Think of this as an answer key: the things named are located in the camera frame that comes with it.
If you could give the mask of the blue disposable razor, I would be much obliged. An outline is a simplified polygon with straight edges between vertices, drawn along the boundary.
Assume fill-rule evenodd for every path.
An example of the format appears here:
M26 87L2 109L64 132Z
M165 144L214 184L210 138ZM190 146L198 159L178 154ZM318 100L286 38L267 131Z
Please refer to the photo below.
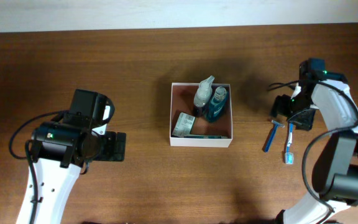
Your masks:
M277 132L277 129L278 128L284 128L285 125L278 122L278 121L275 121L275 120L272 120L272 124L273 124L273 128L272 128L272 131L271 133L269 134L268 138L267 138L267 141L266 141L266 144L265 144L265 147L264 147L264 152L268 152L272 143L273 143L273 140L275 138L275 135L276 135L276 132Z

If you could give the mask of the blue white toothbrush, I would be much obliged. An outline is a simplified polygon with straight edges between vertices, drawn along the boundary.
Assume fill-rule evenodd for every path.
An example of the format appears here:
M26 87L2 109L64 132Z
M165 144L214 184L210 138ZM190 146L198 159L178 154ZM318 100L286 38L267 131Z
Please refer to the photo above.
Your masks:
M287 144L286 144L286 148L285 148L284 160L285 160L285 164L290 164L290 165L292 165L293 161L294 161L294 155L292 152L290 152L292 140L293 140L293 124L289 123L288 124L288 138L287 138Z

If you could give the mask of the teal Listerine mouthwash bottle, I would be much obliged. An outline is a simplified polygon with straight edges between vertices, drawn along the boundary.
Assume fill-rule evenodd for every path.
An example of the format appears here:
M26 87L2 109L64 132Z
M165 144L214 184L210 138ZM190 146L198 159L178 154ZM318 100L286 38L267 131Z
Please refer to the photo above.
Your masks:
M208 109L205 116L209 123L217 121L222 116L226 101L227 90L223 86L217 87L213 97L208 104Z

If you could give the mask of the green white Dettol soap box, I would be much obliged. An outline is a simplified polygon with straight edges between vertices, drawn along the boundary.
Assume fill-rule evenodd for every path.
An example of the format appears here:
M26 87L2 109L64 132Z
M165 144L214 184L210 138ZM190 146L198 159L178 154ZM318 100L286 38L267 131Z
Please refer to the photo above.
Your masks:
M177 123L172 131L172 136L183 138L191 133L195 123L195 117L186 113L180 113Z

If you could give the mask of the teal Colgate toothpaste tube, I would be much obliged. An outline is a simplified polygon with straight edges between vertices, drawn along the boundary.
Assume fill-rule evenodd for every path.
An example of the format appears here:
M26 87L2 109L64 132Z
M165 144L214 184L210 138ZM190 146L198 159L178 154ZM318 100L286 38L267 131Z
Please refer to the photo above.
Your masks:
M227 136L216 136L216 135L198 135L198 134L186 134L184 138L192 139L228 139Z

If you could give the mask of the clear spray bottle dark liquid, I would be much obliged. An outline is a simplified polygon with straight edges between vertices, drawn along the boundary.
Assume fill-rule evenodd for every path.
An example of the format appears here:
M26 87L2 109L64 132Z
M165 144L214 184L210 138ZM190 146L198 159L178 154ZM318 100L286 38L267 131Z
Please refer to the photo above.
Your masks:
M200 82L193 100L193 115L195 117L200 117L204 114L205 108L212 95L212 84L214 79L215 77L211 75Z

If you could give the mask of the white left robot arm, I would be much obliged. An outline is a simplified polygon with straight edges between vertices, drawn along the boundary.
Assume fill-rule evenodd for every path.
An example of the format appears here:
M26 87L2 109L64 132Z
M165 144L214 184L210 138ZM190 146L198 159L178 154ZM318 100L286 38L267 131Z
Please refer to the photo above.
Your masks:
M69 194L90 163L122 162L126 134L107 131L110 98L77 89L68 110L50 112L24 144L29 177L17 223L60 223Z

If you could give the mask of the white box pink interior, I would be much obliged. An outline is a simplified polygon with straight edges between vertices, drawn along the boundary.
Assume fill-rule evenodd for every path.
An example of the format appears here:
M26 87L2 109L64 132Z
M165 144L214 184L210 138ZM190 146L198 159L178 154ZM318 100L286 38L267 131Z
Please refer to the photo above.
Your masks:
M202 116L196 118L191 134L202 136L221 136L220 139L179 138L172 134L181 113L191 115L193 112L193 98L198 89L197 83L172 83L170 99L170 130L171 146L179 147L229 147L233 134L233 118L231 103L231 86L229 84L214 83L212 88L222 86L227 91L227 100L222 116L210 123Z

